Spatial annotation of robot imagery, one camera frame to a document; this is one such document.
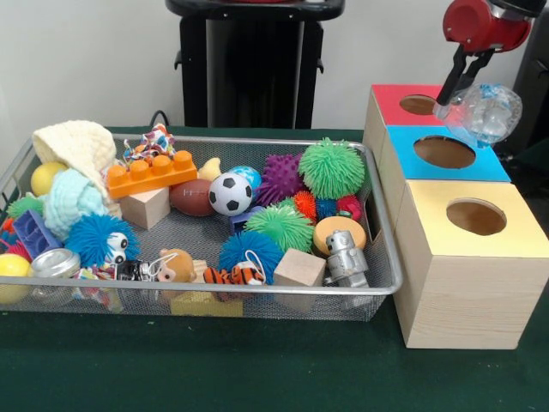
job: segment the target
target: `circular hole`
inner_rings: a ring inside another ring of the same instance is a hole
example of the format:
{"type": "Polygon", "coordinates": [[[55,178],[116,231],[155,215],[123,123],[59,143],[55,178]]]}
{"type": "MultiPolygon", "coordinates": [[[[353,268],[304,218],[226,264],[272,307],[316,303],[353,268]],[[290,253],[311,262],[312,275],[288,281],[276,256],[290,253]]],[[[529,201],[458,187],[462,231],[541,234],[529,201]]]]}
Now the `circular hole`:
{"type": "Polygon", "coordinates": [[[436,100],[423,94],[412,94],[401,100],[401,107],[408,113],[419,116],[429,116],[432,114],[436,100]]]}
{"type": "Polygon", "coordinates": [[[490,236],[505,229],[505,213],[490,202],[480,199],[458,199],[448,205],[449,221],[463,230],[490,236]]]}
{"type": "Polygon", "coordinates": [[[465,143],[446,136],[428,136],[413,144],[415,154],[433,166],[463,169],[471,166],[475,152],[465,143]]]}

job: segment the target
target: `knitted cloth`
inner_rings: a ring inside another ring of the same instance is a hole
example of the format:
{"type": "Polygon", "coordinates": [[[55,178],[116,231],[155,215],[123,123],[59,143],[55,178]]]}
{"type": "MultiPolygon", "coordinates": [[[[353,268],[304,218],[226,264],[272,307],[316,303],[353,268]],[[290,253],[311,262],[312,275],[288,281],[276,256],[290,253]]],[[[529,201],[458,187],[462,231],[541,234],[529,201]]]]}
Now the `knitted cloth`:
{"type": "Polygon", "coordinates": [[[122,215],[109,197],[101,170],[114,164],[117,153],[109,130],[100,124],[75,120],[54,124],[33,133],[33,146],[42,163],[59,161],[91,180],[111,215],[122,215]]]}
{"type": "Polygon", "coordinates": [[[82,216],[109,212],[92,182],[75,169],[58,173],[44,200],[45,226],[63,242],[82,216]]]}

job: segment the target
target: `soccer ball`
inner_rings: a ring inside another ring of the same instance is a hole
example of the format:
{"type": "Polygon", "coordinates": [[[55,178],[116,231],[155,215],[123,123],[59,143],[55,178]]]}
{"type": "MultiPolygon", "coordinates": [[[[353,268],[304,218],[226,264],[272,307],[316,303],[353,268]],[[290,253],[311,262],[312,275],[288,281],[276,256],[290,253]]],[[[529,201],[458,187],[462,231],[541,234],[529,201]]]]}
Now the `soccer ball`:
{"type": "Polygon", "coordinates": [[[209,202],[217,213],[236,216],[251,204],[252,189],[248,179],[236,173],[223,173],[209,186],[209,202]]]}

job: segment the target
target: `orange building block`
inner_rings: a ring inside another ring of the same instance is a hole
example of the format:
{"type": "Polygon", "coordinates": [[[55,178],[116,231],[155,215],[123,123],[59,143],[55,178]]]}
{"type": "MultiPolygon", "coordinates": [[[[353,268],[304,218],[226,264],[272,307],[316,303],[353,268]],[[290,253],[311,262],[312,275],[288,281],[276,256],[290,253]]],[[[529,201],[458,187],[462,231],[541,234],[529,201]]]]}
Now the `orange building block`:
{"type": "Polygon", "coordinates": [[[154,191],[166,186],[197,179],[198,172],[192,155],[184,150],[169,157],[160,155],[150,167],[146,161],[134,161],[128,172],[124,166],[113,166],[107,174],[107,188],[113,199],[154,191]]]}

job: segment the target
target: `metal mesh basket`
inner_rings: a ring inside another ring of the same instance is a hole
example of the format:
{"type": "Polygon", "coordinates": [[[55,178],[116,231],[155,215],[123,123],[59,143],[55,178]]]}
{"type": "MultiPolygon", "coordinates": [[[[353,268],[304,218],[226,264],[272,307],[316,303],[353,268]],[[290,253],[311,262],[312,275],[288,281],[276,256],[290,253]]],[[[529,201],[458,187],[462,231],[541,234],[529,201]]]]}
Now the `metal mesh basket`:
{"type": "MultiPolygon", "coordinates": [[[[115,136],[118,154],[123,139],[115,136]]],[[[297,154],[314,142],[178,137],[176,149],[193,154],[197,165],[220,157],[228,170],[249,165],[262,170],[267,155],[297,154]]],[[[0,276],[0,301],[25,294],[16,303],[0,304],[0,311],[122,313],[140,315],[221,316],[276,319],[368,321],[385,296],[401,285],[401,266],[395,249],[375,161],[369,149],[352,143],[361,155],[366,180],[359,193],[365,206],[361,224],[368,233],[364,250],[370,267],[369,288],[307,288],[237,286],[201,283],[84,281],[0,276]]],[[[30,142],[0,179],[5,210],[9,202],[30,191],[30,177],[39,160],[30,142]]],[[[197,218],[173,210],[151,230],[135,227],[145,261],[158,257],[162,248],[184,249],[194,259],[217,266],[220,248],[229,237],[225,216],[197,218]]]]}

